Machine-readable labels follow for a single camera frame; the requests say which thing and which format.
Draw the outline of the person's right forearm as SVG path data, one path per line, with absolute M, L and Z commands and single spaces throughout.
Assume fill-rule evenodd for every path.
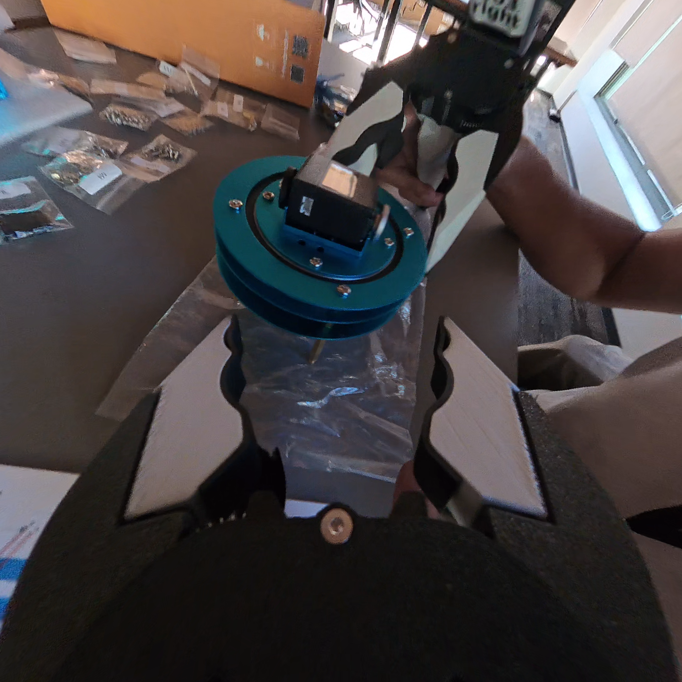
M 532 268 L 604 308 L 681 314 L 681 229 L 644 231 L 580 195 L 525 136 L 487 197 Z

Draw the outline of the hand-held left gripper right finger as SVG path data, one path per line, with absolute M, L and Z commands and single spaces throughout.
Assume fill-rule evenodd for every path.
M 442 518 L 482 525 L 489 511 L 551 519 L 515 384 L 449 318 L 439 319 L 415 479 Z

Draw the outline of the large clear plastic bag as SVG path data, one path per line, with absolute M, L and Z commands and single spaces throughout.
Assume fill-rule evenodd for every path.
M 395 480 L 413 456 L 426 284 L 384 326 L 326 342 L 311 364 L 313 340 L 247 310 L 212 259 L 146 335 L 96 414 L 122 422 L 218 323 L 236 315 L 243 342 L 242 404 L 259 444 L 278 449 L 288 467 Z

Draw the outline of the black servo with silver horn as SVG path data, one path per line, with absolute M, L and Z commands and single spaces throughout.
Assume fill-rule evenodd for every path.
M 284 227 L 300 241 L 356 260 L 378 242 L 389 224 L 390 206 L 380 204 L 376 182 L 321 156 L 286 169 L 278 196 Z

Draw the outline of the beige roller shade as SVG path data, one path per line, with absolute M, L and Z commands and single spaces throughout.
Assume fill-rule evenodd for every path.
M 622 66 L 600 95 L 657 219 L 681 218 L 681 2 L 643 1 L 612 45 Z

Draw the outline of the white foam sheet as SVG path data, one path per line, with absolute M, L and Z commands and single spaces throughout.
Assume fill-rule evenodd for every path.
M 90 114 L 86 100 L 61 87 L 44 88 L 1 72 L 1 147 L 43 128 Z

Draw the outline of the black chest harness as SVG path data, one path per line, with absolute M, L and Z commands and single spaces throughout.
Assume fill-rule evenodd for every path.
M 626 523 L 633 533 L 681 549 L 681 505 L 652 509 L 631 516 Z

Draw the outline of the spread of hardware bags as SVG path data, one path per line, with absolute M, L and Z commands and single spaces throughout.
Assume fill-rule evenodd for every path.
M 217 176 L 249 159 L 305 155 L 301 139 L 284 137 L 247 121 L 200 116 L 205 103 L 190 93 L 179 99 L 131 98 L 141 92 L 139 71 L 158 72 L 154 61 L 118 51 L 108 64 L 76 64 L 51 28 L 10 31 L 1 37 L 1 71 L 33 85 L 61 87 L 86 100 L 90 114 L 33 132 L 1 148 L 1 249 L 43 235 L 70 232 L 110 216 L 133 200 L 140 208 L 155 192 L 178 190 L 200 200 Z

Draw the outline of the orange and white cardboard box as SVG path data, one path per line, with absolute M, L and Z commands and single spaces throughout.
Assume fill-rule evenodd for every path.
M 191 48 L 220 78 L 312 106 L 325 19 L 290 1 L 43 1 L 51 25 L 178 63 Z

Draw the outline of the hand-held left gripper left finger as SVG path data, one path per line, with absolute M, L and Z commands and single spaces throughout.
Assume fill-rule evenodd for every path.
M 250 471 L 255 447 L 237 315 L 227 316 L 166 377 L 143 439 L 126 521 L 194 503 L 226 465 Z

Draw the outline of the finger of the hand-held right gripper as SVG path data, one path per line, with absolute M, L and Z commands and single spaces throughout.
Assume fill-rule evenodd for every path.
M 321 156 L 343 166 L 385 166 L 403 146 L 405 92 L 390 82 L 347 113 Z
M 449 174 L 453 183 L 445 193 L 443 216 L 432 227 L 426 273 L 447 254 L 482 203 L 485 196 L 484 185 L 498 139 L 497 132 L 478 130 L 456 142 L 455 169 Z

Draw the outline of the teal round robot base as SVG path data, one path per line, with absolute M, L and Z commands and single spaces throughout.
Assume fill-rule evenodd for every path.
M 369 334 L 424 278 L 427 243 L 414 218 L 378 184 L 380 204 L 391 209 L 389 224 L 359 259 L 298 240 L 285 230 L 278 196 L 286 169 L 307 159 L 257 159 L 222 181 L 213 205 L 220 273 L 246 308 L 290 333 L 318 340 Z

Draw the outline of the white instruction booklet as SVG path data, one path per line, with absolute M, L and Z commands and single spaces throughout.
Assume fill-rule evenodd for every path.
M 39 536 L 78 475 L 1 465 L 1 622 Z

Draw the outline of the person's right hand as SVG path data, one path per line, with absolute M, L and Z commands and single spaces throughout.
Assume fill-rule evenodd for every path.
M 380 183 L 395 188 L 405 201 L 422 209 L 438 207 L 450 186 L 448 163 L 455 143 L 452 130 L 420 115 L 408 102 L 402 147 L 373 174 Z

